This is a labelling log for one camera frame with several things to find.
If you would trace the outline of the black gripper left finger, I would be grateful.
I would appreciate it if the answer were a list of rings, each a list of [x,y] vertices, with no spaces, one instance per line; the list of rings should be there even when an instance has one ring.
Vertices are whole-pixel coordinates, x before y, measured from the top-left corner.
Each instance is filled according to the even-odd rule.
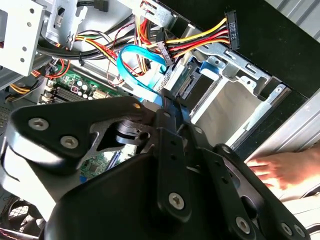
[[[132,96],[26,106],[8,119],[0,152],[1,184],[48,220],[57,202],[80,184],[82,163],[103,152],[138,147],[157,166],[156,207],[183,221],[188,201],[183,140],[187,108],[168,90],[152,111]]]

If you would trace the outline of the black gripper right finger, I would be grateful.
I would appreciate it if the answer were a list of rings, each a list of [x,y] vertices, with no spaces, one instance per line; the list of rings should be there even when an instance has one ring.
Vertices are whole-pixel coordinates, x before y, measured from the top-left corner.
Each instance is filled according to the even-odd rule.
[[[213,187],[214,205],[224,240],[309,240],[310,234],[277,197],[225,144],[211,146],[191,123],[184,100],[177,107],[178,132],[187,141],[189,167]]]

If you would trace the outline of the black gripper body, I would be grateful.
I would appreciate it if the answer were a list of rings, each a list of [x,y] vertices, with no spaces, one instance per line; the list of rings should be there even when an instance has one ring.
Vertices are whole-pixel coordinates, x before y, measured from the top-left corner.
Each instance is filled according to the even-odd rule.
[[[160,210],[160,184],[176,191],[188,188],[187,222]],[[142,154],[79,185],[54,207],[46,224],[46,240],[235,240],[228,228],[213,184],[186,169],[183,156],[161,159]]]

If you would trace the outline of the person bare hand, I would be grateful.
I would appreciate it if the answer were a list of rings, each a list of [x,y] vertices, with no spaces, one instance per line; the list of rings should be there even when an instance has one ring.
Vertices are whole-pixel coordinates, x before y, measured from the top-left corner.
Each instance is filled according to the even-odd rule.
[[[251,159],[246,165],[271,190],[309,190],[320,183],[320,145]]]

